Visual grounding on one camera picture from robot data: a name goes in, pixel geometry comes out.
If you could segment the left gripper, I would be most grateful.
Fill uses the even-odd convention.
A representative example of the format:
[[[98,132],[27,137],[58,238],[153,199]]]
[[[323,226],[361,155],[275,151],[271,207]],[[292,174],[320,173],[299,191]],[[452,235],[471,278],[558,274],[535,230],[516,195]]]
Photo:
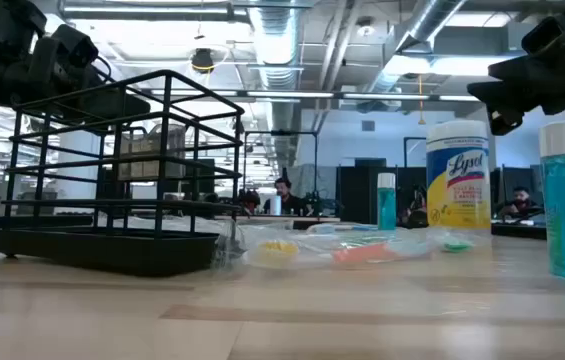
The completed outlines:
[[[68,62],[62,45],[52,35],[38,40],[27,73],[31,101],[83,91],[78,97],[55,100],[30,110],[49,110],[58,118],[92,116],[96,120],[136,116],[151,111],[147,101],[128,94],[122,88],[92,88],[104,84],[92,63],[84,68],[75,67]]]

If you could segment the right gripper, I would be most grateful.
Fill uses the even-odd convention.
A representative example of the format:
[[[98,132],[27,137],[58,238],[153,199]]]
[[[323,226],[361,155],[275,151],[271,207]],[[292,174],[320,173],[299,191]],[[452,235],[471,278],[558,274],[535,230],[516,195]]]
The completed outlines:
[[[504,136],[520,127],[526,113],[565,111],[565,63],[521,56],[491,65],[492,82],[467,85],[470,95],[486,104],[491,133]]]

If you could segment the Lysol wipes canister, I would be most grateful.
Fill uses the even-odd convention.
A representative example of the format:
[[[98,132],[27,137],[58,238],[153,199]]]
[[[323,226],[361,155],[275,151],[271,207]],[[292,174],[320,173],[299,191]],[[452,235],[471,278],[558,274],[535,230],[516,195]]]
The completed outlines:
[[[454,120],[428,130],[427,219],[431,226],[487,229],[491,225],[486,124]]]

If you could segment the blue mouthwash bottle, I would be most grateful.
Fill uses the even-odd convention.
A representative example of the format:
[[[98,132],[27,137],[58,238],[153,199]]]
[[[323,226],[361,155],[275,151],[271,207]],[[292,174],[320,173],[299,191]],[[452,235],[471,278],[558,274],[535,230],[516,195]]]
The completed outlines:
[[[379,230],[396,229],[396,209],[396,175],[379,173],[377,179],[377,222]]]

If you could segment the orange toothbrush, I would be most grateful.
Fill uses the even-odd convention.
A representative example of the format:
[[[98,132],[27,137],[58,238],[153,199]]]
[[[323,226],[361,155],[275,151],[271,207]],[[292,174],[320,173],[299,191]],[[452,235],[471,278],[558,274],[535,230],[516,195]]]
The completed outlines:
[[[386,243],[320,249],[291,242],[264,242],[248,250],[244,260],[252,266],[268,269],[300,269],[382,263],[402,258]]]

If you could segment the cardboard boxes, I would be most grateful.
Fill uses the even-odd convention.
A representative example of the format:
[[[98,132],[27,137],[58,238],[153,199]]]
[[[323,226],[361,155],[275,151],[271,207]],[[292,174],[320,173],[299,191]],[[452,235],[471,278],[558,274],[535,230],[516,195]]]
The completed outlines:
[[[165,155],[169,158],[184,159],[186,127],[170,123],[166,142]],[[129,130],[122,133],[120,157],[142,157],[158,155],[161,149],[161,126],[155,125],[150,132],[145,130]],[[159,175],[159,161],[135,161],[120,163],[118,178],[120,180],[147,180]],[[176,162],[165,162],[166,177],[183,177],[185,166]]]

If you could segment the person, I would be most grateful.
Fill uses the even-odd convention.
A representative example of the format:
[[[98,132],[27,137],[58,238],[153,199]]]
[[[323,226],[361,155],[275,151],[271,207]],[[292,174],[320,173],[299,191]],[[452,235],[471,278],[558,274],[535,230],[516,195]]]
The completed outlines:
[[[276,195],[281,198],[281,213],[283,215],[307,216],[309,214],[305,201],[291,193],[291,182],[278,178],[275,183]]]
[[[496,215],[499,219],[521,218],[539,212],[540,208],[541,206],[531,199],[529,190],[518,186],[513,189],[513,199],[496,208]]]
[[[426,228],[427,193],[422,185],[414,185],[409,192],[407,206],[402,216],[402,226],[407,229]]]

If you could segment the black cabinets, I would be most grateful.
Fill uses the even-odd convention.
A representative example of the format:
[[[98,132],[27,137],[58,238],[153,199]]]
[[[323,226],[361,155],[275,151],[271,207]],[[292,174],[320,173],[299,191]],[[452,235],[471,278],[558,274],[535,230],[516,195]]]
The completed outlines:
[[[396,176],[396,208],[398,224],[424,207],[426,169],[424,167],[344,166],[337,168],[336,200],[338,217],[343,222],[377,223],[377,180],[380,173]]]

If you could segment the silver spiral ventilation duct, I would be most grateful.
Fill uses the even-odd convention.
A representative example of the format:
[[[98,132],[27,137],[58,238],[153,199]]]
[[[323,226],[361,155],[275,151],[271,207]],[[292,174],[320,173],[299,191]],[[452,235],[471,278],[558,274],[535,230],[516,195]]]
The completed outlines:
[[[394,25],[383,45],[385,63],[365,91],[390,92],[407,73],[411,55],[433,53],[435,37],[468,0],[418,0],[411,17]]]
[[[291,7],[257,7],[248,10],[254,31],[257,62],[265,66],[260,71],[262,87],[266,91],[295,91],[300,70],[299,39],[301,10]],[[299,129],[298,104],[270,103],[271,130],[296,131]],[[274,154],[280,170],[292,166],[296,158],[298,135],[272,138]]]

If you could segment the black aluminium table frame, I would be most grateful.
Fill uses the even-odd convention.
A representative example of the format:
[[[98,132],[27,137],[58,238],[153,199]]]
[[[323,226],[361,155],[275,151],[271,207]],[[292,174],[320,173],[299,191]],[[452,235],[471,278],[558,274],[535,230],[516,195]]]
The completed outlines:
[[[313,220],[310,218],[291,218],[281,221],[291,225],[294,230],[307,230],[311,225],[326,223],[328,218]],[[91,214],[61,214],[61,215],[40,215],[38,218],[27,215],[12,215],[11,217],[0,216],[0,228],[12,226],[16,228],[30,227],[41,223],[44,226],[87,226],[93,224]],[[546,228],[535,225],[502,224],[494,223],[491,226],[491,234],[497,236],[508,236],[515,238],[546,239]]]

